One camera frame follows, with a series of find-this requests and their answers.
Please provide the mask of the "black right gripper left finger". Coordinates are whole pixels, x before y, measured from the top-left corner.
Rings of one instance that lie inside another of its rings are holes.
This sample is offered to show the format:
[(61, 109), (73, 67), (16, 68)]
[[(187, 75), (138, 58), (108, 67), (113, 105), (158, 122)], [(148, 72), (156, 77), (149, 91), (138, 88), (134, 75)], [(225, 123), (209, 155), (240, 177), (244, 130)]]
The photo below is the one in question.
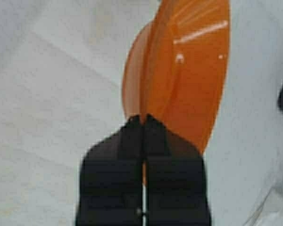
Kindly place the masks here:
[(88, 150), (79, 173), (76, 226), (142, 225), (141, 137), (135, 115)]

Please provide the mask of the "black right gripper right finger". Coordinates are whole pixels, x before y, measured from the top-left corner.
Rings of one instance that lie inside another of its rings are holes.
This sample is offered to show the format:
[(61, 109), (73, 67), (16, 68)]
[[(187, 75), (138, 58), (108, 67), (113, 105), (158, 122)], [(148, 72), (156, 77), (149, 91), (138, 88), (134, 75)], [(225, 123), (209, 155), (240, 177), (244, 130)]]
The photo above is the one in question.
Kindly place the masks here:
[(144, 123), (144, 141), (148, 224), (210, 226), (206, 169), (197, 147), (150, 114)]

